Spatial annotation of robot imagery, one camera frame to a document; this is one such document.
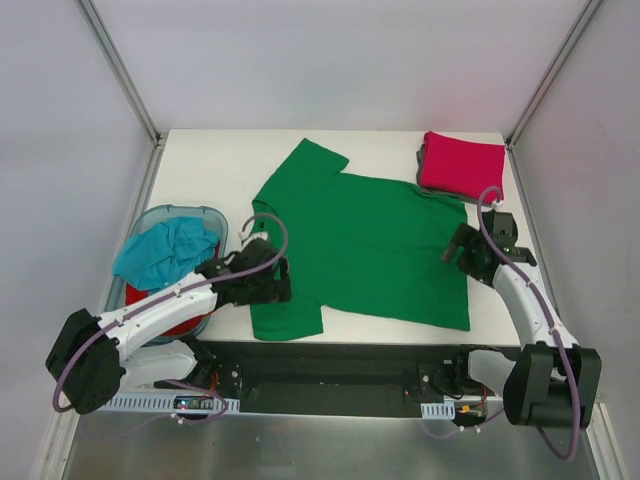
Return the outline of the green t shirt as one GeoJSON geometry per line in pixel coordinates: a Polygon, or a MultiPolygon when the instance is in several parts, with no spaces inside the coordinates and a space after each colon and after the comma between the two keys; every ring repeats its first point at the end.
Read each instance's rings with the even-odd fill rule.
{"type": "Polygon", "coordinates": [[[304,139],[254,197],[254,229],[285,248],[292,291],[251,307],[255,338],[321,334],[325,307],[468,331],[466,276],[441,260],[467,219],[463,203],[350,174],[348,163],[304,139]]]}

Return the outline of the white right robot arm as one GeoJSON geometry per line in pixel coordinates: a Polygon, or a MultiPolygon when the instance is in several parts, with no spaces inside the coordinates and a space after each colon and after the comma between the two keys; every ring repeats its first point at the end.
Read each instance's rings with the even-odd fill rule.
{"type": "Polygon", "coordinates": [[[442,260],[492,288],[506,305],[520,342],[514,359],[488,346],[464,345],[450,369],[452,387],[473,394],[482,386],[503,399],[513,425],[586,428],[602,361],[580,346],[553,309],[533,252],[517,246],[512,214],[488,211],[483,226],[458,225],[442,260]]]}

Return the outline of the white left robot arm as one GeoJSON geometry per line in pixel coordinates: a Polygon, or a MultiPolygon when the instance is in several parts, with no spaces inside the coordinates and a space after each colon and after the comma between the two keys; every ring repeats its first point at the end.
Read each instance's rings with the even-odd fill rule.
{"type": "Polygon", "coordinates": [[[289,262],[263,239],[229,257],[207,260],[176,283],[134,304],[92,315],[72,313],[46,358],[56,384],[52,406],[80,415],[107,404],[122,388],[180,380],[204,387],[211,365],[191,340],[151,347],[150,341],[183,322],[226,306],[288,302],[289,262]]]}

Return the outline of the teal t shirt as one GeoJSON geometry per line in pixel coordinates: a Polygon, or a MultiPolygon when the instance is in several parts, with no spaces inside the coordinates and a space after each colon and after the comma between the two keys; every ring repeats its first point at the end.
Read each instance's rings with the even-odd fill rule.
{"type": "Polygon", "coordinates": [[[202,219],[171,218],[129,237],[114,260],[112,274],[137,290],[162,290],[213,258],[219,243],[220,236],[202,219]]]}

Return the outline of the red t shirt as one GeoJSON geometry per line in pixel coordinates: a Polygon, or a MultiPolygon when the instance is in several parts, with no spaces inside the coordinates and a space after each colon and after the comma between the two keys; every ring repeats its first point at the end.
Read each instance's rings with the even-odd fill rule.
{"type": "MultiPolygon", "coordinates": [[[[138,290],[131,284],[126,284],[125,287],[125,304],[131,305],[140,300],[147,298],[151,294],[150,291],[147,290],[138,290]]],[[[155,341],[169,341],[171,338],[179,338],[188,334],[197,335],[198,331],[201,331],[207,324],[211,313],[199,315],[196,317],[192,317],[181,324],[172,327],[171,329],[165,331],[161,335],[155,338],[155,341]]]]}

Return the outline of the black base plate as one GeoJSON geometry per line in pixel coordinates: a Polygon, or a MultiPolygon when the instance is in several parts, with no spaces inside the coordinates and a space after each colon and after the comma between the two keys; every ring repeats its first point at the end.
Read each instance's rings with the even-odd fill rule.
{"type": "Polygon", "coordinates": [[[191,341],[199,365],[183,387],[237,399],[244,413],[416,418],[424,403],[482,403],[469,346],[191,341]]]}

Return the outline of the right aluminium frame post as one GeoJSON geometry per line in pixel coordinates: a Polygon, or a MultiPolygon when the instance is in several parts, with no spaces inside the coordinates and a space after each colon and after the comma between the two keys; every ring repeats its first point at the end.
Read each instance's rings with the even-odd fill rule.
{"type": "Polygon", "coordinates": [[[518,117],[514,127],[507,135],[505,142],[508,150],[513,150],[519,139],[524,134],[527,126],[550,93],[556,80],[562,73],[572,54],[586,35],[595,21],[606,0],[588,0],[580,9],[560,46],[554,54],[550,64],[546,68],[540,81],[537,83],[530,99],[518,117]]]}

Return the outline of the aluminium frame post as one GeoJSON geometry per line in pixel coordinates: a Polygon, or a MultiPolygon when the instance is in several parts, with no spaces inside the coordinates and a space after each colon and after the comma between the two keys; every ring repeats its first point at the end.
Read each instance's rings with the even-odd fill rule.
{"type": "Polygon", "coordinates": [[[524,134],[527,126],[550,93],[556,80],[562,73],[572,54],[586,35],[595,21],[606,0],[588,0],[580,9],[560,46],[554,54],[550,64],[546,68],[540,81],[537,83],[530,99],[518,117],[514,127],[507,135],[505,142],[508,150],[513,150],[519,139],[524,134]]]}
{"type": "Polygon", "coordinates": [[[136,119],[151,143],[157,145],[161,139],[161,132],[152,120],[95,2],[91,0],[77,0],[75,1],[75,5],[85,20],[136,119]]]}

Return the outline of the left aluminium frame post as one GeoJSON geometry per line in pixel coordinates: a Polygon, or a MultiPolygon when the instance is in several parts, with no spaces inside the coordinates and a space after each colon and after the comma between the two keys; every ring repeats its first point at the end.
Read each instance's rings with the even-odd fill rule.
{"type": "Polygon", "coordinates": [[[161,132],[152,120],[95,2],[91,0],[77,0],[75,1],[75,5],[85,20],[136,119],[151,143],[157,145],[161,139],[161,132]]]}

